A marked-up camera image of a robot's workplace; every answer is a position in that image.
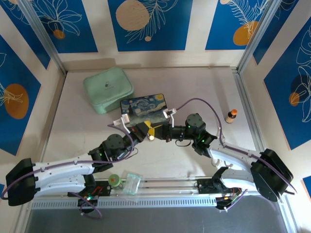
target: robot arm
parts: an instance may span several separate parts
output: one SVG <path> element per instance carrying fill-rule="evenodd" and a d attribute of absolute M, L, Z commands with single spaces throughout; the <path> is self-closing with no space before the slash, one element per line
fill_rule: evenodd
<path fill-rule="evenodd" d="M 237 171 L 223 167 L 219 169 L 211 184 L 205 185 L 207 192 L 222 193 L 224 189 L 233 187 L 258 190 L 261 195 L 271 201 L 278 201 L 287 188 L 287 183 L 293 175 L 283 164 L 278 155 L 267 149 L 263 153 L 249 151 L 233 145 L 224 144 L 216 136 L 206 130 L 206 124 L 199 114 L 187 117 L 185 126 L 166 124 L 155 129 L 155 137 L 170 142 L 173 139 L 182 141 L 192 140 L 192 148 L 199 154 L 208 158 L 216 158 L 238 165 L 243 170 Z M 8 186 L 9 205 L 16 206 L 31 201 L 34 197 L 54 193 L 74 192 L 79 193 L 94 185 L 92 174 L 105 171 L 113 167 L 113 163 L 126 159 L 129 151 L 141 143 L 148 135 L 149 127 L 143 122 L 130 129 L 130 133 L 123 138 L 118 134 L 110 135 L 99 147 L 89 153 L 76 158 L 52 162 L 32 164 L 31 159 L 20 161 L 6 176 Z M 256 155 L 268 161 L 287 180 L 284 182 L 269 167 L 252 156 Z"/>

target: small brown bottle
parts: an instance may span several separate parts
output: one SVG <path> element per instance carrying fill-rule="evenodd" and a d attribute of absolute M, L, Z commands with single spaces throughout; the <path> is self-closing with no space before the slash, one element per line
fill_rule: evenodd
<path fill-rule="evenodd" d="M 232 109 L 232 111 L 229 112 L 227 117 L 225 118 L 225 121 L 229 124 L 232 123 L 234 119 L 237 117 L 237 113 L 238 113 L 238 110 Z"/>

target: mint green case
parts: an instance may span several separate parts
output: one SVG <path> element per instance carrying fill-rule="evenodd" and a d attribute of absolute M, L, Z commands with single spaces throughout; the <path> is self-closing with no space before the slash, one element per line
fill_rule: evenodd
<path fill-rule="evenodd" d="M 84 79 L 89 100 L 98 114 L 120 107 L 120 100 L 133 97 L 134 87 L 120 67 Z"/>

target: orange bottle cap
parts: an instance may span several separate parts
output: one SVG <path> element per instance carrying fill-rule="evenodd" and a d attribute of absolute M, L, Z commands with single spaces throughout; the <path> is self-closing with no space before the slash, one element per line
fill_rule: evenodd
<path fill-rule="evenodd" d="M 232 109 L 231 114 L 235 116 L 236 114 L 238 114 L 238 110 Z"/>

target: gray floor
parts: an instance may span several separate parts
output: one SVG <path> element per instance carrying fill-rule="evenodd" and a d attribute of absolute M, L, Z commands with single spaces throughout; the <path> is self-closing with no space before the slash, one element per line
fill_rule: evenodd
<path fill-rule="evenodd" d="M 78 210 L 33 210 L 27 233 L 284 233 L 277 204 L 244 197 L 228 213 L 214 207 L 101 209 L 92 220 Z"/>

